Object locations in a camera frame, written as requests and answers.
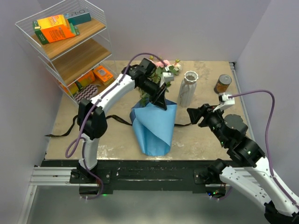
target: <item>blue paper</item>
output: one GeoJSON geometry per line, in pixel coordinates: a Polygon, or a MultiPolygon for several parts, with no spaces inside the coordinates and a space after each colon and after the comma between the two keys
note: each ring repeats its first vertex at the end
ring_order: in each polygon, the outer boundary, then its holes
{"type": "Polygon", "coordinates": [[[169,100],[166,104],[165,111],[151,103],[141,107],[138,102],[130,113],[139,146],[146,155],[163,156],[170,151],[177,104],[169,100]]]}

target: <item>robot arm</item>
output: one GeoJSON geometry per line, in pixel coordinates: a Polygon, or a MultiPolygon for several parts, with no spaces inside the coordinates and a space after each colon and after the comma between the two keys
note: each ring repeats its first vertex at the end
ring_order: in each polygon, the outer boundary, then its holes
{"type": "Polygon", "coordinates": [[[204,104],[197,109],[188,108],[191,123],[199,127],[208,126],[217,137],[221,146],[227,148],[227,154],[239,166],[244,167],[260,184],[261,187],[249,183],[248,180],[232,168],[227,167],[224,161],[217,160],[209,172],[202,173],[203,179],[220,179],[236,188],[254,203],[256,203],[265,212],[266,219],[271,224],[299,223],[298,205],[287,197],[286,193],[291,195],[293,201],[299,201],[281,178],[274,172],[270,173],[269,161],[262,149],[246,136],[248,127],[243,123],[240,116],[229,114],[222,117],[224,111],[233,104],[233,98],[227,94],[219,95],[220,105],[210,106],[204,104]]]}
{"type": "Polygon", "coordinates": [[[91,100],[83,99],[79,103],[78,125],[80,128],[91,109],[96,104],[92,114],[88,117],[83,129],[82,137],[86,139],[84,158],[79,160],[81,168],[85,168],[83,160],[89,170],[97,165],[97,151],[100,137],[107,130],[106,116],[109,109],[126,93],[138,87],[149,94],[149,101],[166,110],[164,79],[156,84],[148,79],[155,69],[155,64],[143,59],[139,65],[130,66],[126,74],[119,77],[102,93],[91,100]]]}

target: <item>canned food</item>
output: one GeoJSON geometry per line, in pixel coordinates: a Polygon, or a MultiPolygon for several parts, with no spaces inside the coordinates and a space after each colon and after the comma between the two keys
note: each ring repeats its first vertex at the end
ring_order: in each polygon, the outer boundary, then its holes
{"type": "Polygon", "coordinates": [[[218,94],[225,92],[231,83],[232,78],[229,75],[221,75],[214,87],[214,91],[218,94]]]}

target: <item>green box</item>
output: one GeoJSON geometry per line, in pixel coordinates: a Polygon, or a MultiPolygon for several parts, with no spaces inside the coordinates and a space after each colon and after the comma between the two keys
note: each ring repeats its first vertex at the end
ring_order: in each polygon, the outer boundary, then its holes
{"type": "Polygon", "coordinates": [[[87,8],[82,8],[76,12],[65,13],[64,18],[66,18],[68,22],[72,23],[74,26],[92,20],[87,8]]]}

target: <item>white flower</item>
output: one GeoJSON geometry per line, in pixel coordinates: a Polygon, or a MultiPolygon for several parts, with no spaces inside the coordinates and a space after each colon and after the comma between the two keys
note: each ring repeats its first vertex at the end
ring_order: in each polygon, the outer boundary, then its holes
{"type": "Polygon", "coordinates": [[[179,63],[174,64],[174,70],[175,71],[181,71],[182,70],[182,66],[179,63]]]}

